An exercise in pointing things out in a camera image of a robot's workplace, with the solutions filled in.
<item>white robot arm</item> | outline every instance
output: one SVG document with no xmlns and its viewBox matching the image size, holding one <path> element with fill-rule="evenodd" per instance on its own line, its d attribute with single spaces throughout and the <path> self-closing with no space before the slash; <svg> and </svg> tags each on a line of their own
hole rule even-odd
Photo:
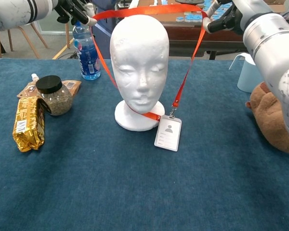
<svg viewBox="0 0 289 231">
<path fill-rule="evenodd" d="M 233 30 L 243 34 L 243 42 L 253 57 L 270 91 L 280 100 L 289 133 L 289 24 L 273 13 L 263 0 L 215 0 L 207 11 L 232 2 L 232 7 L 214 22 L 204 19 L 207 32 Z"/>
<path fill-rule="evenodd" d="M 0 31 L 16 26 L 32 23 L 45 18 L 52 10 L 59 14 L 60 23 L 69 21 L 68 12 L 74 24 L 76 20 L 85 25 L 93 26 L 96 20 L 89 16 L 94 15 L 93 5 L 87 0 L 0 0 Z"/>
</svg>

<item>wooden table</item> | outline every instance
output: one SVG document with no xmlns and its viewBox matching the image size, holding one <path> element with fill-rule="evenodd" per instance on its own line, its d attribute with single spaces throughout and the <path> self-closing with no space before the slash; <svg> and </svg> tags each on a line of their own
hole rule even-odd
<svg viewBox="0 0 289 231">
<path fill-rule="evenodd" d="M 149 6 L 154 0 L 139 0 L 138 6 Z M 274 12 L 284 11 L 285 0 L 265 0 Z M 178 4 L 175 0 L 168 0 L 168 4 Z M 152 15 L 166 28 L 170 40 L 170 56 L 191 56 L 199 38 L 201 23 L 176 22 L 183 13 Z M 199 51 L 213 51 L 210 59 L 215 59 L 217 51 L 246 51 L 243 36 L 232 31 L 219 31 L 213 34 L 206 33 Z"/>
</svg>

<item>blue bottle label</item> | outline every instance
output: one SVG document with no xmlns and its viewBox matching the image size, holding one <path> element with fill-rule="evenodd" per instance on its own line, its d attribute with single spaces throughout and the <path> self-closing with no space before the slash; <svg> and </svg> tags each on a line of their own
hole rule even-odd
<svg viewBox="0 0 289 231">
<path fill-rule="evenodd" d="M 80 43 L 78 43 L 76 49 L 83 75 L 90 76 L 100 71 L 100 62 L 95 47 L 83 50 Z"/>
</svg>

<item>plastic water bottle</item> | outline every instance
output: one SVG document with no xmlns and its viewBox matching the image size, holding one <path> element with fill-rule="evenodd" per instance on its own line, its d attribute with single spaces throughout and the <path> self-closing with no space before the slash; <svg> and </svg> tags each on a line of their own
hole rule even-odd
<svg viewBox="0 0 289 231">
<path fill-rule="evenodd" d="M 74 47 L 80 61 L 81 75 L 85 80 L 101 76 L 98 54 L 92 41 L 90 27 L 76 22 L 73 28 Z"/>
</svg>

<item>blue tablecloth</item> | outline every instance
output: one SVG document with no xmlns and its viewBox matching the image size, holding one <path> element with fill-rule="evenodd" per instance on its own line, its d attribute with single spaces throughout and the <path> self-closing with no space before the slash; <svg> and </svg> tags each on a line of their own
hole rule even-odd
<svg viewBox="0 0 289 231">
<path fill-rule="evenodd" d="M 82 82 L 71 111 L 46 116 L 41 149 L 21 153 L 16 95 L 32 73 L 81 80 L 79 63 L 0 60 L 0 231 L 289 231 L 289 155 L 245 107 L 242 64 L 193 65 L 176 113 L 178 152 L 154 146 L 156 128 L 115 122 L 121 97 L 103 71 Z M 188 66 L 169 62 L 167 113 Z"/>
</svg>

